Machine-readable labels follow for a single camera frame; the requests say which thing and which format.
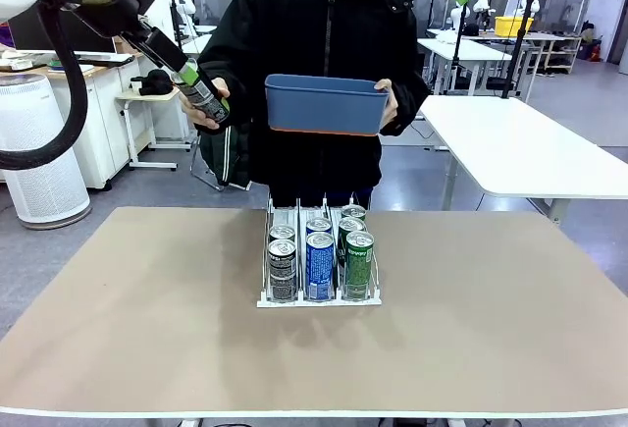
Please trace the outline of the person right hand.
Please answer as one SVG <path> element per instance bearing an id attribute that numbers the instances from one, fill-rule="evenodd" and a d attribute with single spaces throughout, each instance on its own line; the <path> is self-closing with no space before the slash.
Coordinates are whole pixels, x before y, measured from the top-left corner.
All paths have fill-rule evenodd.
<path id="1" fill-rule="evenodd" d="M 227 99 L 230 96 L 228 85 L 224 79 L 214 78 L 212 83 L 223 98 Z M 219 128 L 218 123 L 206 117 L 202 111 L 197 110 L 182 93 L 179 94 L 179 99 L 182 104 L 182 110 L 193 123 L 209 130 L 217 130 Z"/>

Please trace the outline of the person left hand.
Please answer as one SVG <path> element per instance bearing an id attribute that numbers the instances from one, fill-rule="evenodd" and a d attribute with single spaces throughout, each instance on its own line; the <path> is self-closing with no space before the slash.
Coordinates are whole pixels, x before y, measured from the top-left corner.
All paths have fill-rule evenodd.
<path id="1" fill-rule="evenodd" d="M 393 83 L 389 79 L 379 80 L 374 88 L 378 91 L 384 91 L 388 95 L 387 103 L 382 117 L 380 129 L 391 123 L 397 116 L 398 102 L 393 91 Z"/>

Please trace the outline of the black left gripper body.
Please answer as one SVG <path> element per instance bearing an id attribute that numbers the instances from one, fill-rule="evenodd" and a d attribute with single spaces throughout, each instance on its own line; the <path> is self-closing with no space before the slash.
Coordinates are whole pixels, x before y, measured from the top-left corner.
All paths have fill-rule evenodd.
<path id="1" fill-rule="evenodd" d="M 158 67 L 167 67 L 177 73 L 185 67 L 188 60 L 180 47 L 157 27 L 132 32 L 131 46 Z"/>

